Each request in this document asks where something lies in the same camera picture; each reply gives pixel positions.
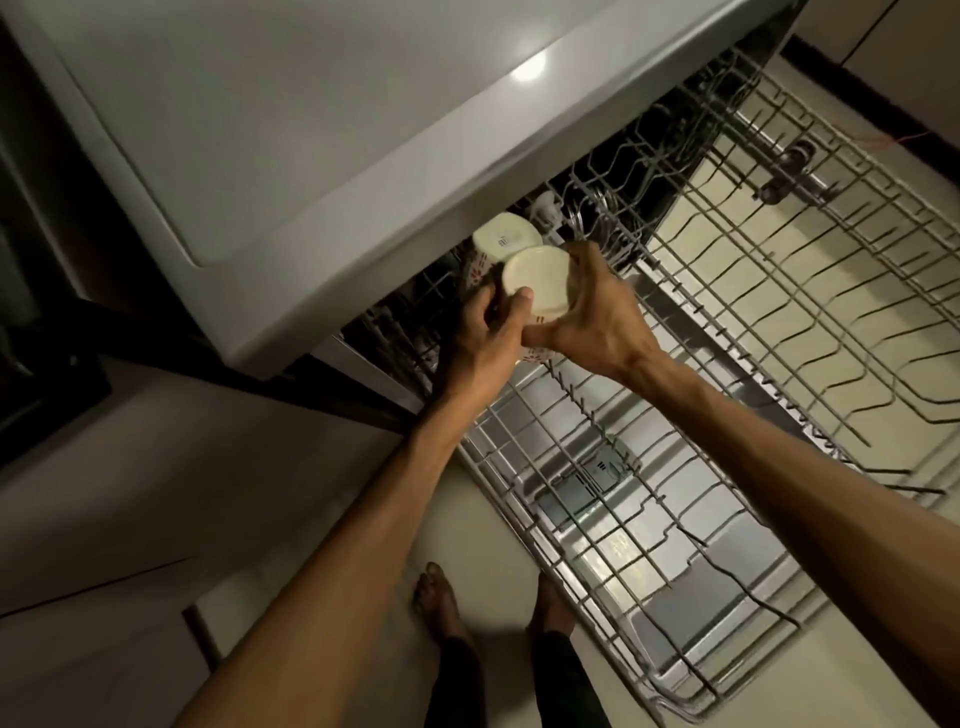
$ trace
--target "leg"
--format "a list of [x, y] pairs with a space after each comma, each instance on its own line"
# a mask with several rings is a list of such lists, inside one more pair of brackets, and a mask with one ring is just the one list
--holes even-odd
[[570, 644], [576, 623], [558, 588], [542, 573], [537, 605], [527, 627], [540, 722], [543, 728], [610, 728], [600, 699]]
[[443, 570], [426, 565], [414, 592], [414, 609], [440, 646], [440, 672], [430, 695], [424, 728], [486, 728], [483, 671], [457, 600]]

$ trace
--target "forearm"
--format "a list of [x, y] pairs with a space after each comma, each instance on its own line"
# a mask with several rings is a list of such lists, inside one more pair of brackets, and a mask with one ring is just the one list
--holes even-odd
[[732, 478], [931, 715], [960, 708], [960, 529], [668, 358], [625, 383]]
[[420, 520], [468, 418], [435, 405], [247, 638], [178, 728], [339, 722]]

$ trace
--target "lower dishwasher rack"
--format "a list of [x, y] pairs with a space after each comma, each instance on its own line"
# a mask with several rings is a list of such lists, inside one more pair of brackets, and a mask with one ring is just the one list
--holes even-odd
[[[960, 479], [960, 231], [744, 55], [515, 209], [544, 191], [714, 387], [923, 505]], [[351, 325], [423, 396], [462, 249]], [[827, 603], [694, 443], [569, 361], [518, 365], [461, 453], [658, 722], [708, 716]]]

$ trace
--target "hand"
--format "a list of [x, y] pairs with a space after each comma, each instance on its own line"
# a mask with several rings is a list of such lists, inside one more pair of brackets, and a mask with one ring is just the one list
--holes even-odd
[[460, 328], [442, 360], [442, 391], [439, 401], [454, 403], [469, 426], [484, 407], [503, 389], [520, 359], [520, 334], [530, 318], [534, 294], [521, 288], [504, 306], [507, 311], [499, 327], [491, 330], [485, 314], [493, 300], [495, 286], [478, 288], [467, 303]]
[[607, 267], [596, 243], [567, 246], [577, 264], [580, 293], [565, 316], [523, 330], [523, 345], [546, 347], [573, 363], [625, 383], [638, 367], [665, 356], [640, 313], [630, 286]]

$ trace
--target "cup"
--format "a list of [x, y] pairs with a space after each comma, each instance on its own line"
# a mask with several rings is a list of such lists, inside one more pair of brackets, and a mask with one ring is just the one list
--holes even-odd
[[464, 287], [475, 288], [491, 269], [520, 251], [543, 245], [540, 232], [512, 212], [501, 212], [474, 231], [464, 261]]
[[[523, 286], [534, 292], [528, 324], [546, 324], [563, 316], [577, 300], [576, 266], [570, 254], [552, 245], [528, 248], [513, 255], [503, 266], [503, 292], [513, 296]], [[548, 361], [553, 352], [524, 347], [521, 359]]]

